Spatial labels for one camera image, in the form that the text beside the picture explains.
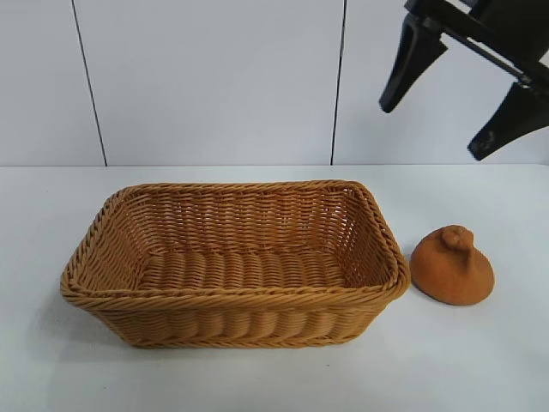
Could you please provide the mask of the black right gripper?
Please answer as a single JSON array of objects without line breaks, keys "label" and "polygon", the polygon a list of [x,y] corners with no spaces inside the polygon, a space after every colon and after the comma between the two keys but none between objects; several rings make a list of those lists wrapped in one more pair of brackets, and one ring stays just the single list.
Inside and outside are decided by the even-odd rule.
[{"label": "black right gripper", "polygon": [[379,99],[392,112],[418,78],[446,51],[449,35],[514,76],[504,100],[468,144],[482,161],[507,144],[548,126],[547,1],[407,1],[393,69]]}]

